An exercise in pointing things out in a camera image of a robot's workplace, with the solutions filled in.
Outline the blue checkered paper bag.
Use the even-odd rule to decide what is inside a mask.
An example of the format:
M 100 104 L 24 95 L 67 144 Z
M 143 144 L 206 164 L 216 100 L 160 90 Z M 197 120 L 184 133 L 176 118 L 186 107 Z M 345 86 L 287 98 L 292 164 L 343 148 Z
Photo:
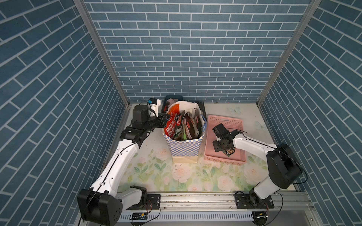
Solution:
M 163 135 L 174 163 L 197 163 L 207 121 L 203 103 L 178 101 L 166 112 L 170 115 Z

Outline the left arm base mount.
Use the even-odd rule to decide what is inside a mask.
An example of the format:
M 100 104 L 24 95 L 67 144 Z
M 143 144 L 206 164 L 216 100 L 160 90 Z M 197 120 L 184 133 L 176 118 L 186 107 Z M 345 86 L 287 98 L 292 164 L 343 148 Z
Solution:
M 148 194 L 147 198 L 139 204 L 133 205 L 128 210 L 159 210 L 161 194 Z

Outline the small red white packet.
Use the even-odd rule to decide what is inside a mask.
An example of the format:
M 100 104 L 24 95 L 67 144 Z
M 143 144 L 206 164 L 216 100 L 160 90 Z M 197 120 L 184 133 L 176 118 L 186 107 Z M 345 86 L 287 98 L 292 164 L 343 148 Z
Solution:
M 191 113 L 187 112 L 183 117 L 183 140 L 192 140 L 193 139 L 193 118 Z

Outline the pink plastic basket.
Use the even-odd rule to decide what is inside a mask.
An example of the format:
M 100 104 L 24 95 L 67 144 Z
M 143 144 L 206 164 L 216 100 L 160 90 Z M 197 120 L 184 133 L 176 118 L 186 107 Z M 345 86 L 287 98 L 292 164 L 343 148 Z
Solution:
M 241 119 L 219 115 L 207 118 L 204 159 L 219 163 L 243 165 L 246 152 L 234 147 L 232 139 L 243 130 Z

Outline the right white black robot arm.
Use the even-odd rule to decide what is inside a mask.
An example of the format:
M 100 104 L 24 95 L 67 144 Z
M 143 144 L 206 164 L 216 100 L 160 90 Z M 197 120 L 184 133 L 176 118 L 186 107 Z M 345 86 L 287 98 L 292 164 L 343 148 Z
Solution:
M 286 144 L 263 143 L 247 137 L 244 131 L 229 131 L 221 123 L 213 128 L 213 132 L 217 137 L 217 140 L 213 141 L 216 152 L 232 155 L 236 149 L 240 149 L 267 162 L 268 176 L 249 192 L 249 200 L 254 206 L 275 192 L 288 188 L 305 173 L 291 148 Z

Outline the orange seasoning packet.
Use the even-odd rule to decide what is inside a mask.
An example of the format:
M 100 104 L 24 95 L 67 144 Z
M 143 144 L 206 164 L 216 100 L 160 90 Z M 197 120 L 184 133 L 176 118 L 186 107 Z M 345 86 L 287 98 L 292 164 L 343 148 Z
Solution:
M 165 134 L 168 137 L 173 137 L 174 130 L 176 126 L 176 117 L 180 114 L 180 104 L 175 103 L 169 107 L 167 111 L 167 115 L 170 115 L 170 119 L 168 120 L 166 127 L 164 129 Z

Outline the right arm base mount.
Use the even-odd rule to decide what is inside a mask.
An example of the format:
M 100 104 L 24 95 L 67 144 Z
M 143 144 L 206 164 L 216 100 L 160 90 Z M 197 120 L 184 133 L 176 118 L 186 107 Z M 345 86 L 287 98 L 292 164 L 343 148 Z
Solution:
M 271 196 L 260 199 L 256 194 L 237 191 L 234 194 L 237 209 L 274 209 Z

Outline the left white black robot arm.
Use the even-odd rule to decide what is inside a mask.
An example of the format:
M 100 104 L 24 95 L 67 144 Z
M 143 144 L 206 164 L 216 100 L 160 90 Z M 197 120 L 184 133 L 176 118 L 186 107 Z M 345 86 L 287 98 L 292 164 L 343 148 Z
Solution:
M 148 205 L 147 189 L 131 186 L 118 193 L 122 176 L 145 139 L 156 128 L 165 128 L 169 115 L 158 112 L 161 101 L 151 98 L 147 104 L 133 109 L 133 118 L 120 135 L 115 153 L 107 166 L 89 189 L 82 189 L 77 202 L 81 220 L 104 226 L 115 225 L 122 211 L 130 207 L 145 208 Z

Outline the green small sachet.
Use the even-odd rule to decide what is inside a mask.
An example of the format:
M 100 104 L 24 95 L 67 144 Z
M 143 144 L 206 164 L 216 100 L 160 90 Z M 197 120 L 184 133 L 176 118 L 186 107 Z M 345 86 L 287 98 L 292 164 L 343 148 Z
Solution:
M 225 155 L 230 157 L 232 154 L 235 153 L 235 148 L 227 148 L 222 151 Z

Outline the dark red fish seasoning packet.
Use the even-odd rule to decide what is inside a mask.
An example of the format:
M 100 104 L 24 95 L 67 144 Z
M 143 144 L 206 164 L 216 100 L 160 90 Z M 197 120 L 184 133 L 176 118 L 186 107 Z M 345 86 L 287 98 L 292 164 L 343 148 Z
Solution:
M 201 112 L 197 108 L 194 108 L 192 110 L 192 116 L 193 116 L 193 121 L 194 121 L 193 139 L 198 139 L 203 134 L 203 122 L 204 121 L 203 121 L 203 118 L 201 116 Z

